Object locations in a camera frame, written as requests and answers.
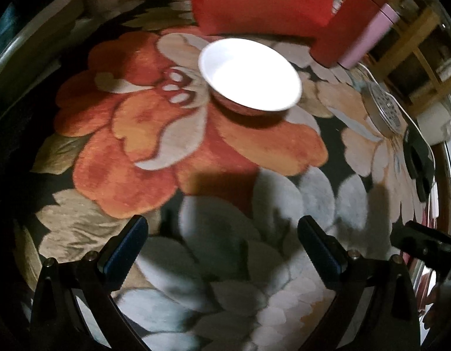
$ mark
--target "white bowl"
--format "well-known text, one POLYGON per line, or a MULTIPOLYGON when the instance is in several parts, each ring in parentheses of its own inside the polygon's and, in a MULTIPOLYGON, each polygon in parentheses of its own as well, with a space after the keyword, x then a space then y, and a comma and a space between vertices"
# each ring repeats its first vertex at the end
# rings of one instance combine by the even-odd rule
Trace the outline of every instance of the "white bowl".
POLYGON ((213 42, 201 51, 198 64, 214 91, 256 112, 284 111, 302 94, 302 83, 292 65, 273 49, 248 39, 213 42))

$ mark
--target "screw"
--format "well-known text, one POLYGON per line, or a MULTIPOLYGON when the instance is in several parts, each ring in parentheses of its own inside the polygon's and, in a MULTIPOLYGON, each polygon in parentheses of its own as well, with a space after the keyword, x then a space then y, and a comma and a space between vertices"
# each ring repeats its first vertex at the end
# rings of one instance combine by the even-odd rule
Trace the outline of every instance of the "screw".
POLYGON ((48 267, 51 267, 54 264, 55 261, 56 261, 56 259, 54 259, 53 257, 50 257, 50 258, 45 260, 43 265, 48 268, 48 267))
POLYGON ((357 260, 361 256, 358 250, 348 250, 347 254, 352 260, 357 260))
POLYGON ((403 264, 404 263, 404 260, 398 254, 394 254, 393 256, 391 256, 391 259, 397 264, 403 264))
POLYGON ((89 251, 84 256, 84 259, 86 259, 87 261, 94 261, 97 258, 97 256, 98 256, 97 251, 89 251))

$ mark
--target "table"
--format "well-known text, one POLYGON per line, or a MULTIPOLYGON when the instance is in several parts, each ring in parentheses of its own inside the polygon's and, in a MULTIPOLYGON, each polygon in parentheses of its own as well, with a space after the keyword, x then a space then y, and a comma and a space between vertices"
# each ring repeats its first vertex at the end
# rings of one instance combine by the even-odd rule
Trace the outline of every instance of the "table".
POLYGON ((300 39, 246 36, 299 73, 283 120, 223 109, 197 69, 218 37, 189 9, 147 0, 108 20, 27 93, 30 164, 8 197, 16 261, 34 288, 43 258, 99 250, 141 213, 151 236, 114 299, 152 350, 297 350, 334 296, 297 221, 313 215, 367 257, 396 253, 392 223, 423 220, 402 137, 368 118, 359 72, 323 68, 300 39))

